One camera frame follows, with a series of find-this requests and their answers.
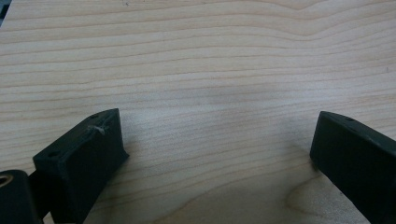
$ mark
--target wooden surface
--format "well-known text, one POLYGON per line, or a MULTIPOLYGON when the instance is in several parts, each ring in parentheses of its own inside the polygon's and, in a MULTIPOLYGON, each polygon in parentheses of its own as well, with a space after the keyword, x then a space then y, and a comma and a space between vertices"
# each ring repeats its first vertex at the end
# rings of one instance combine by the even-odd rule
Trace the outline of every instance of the wooden surface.
POLYGON ((86 223, 368 223, 308 152, 320 110, 396 137, 395 60, 396 1, 13 0, 0 169, 118 107, 86 223))

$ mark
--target wood grain pattern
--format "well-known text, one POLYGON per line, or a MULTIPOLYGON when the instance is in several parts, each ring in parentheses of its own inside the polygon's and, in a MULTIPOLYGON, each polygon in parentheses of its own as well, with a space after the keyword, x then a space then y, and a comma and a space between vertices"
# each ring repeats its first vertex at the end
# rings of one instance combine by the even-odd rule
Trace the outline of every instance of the wood grain pattern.
POLYGON ((118 107, 86 223, 368 223, 308 151, 320 110, 396 137, 395 49, 395 1, 13 0, 0 168, 118 107))

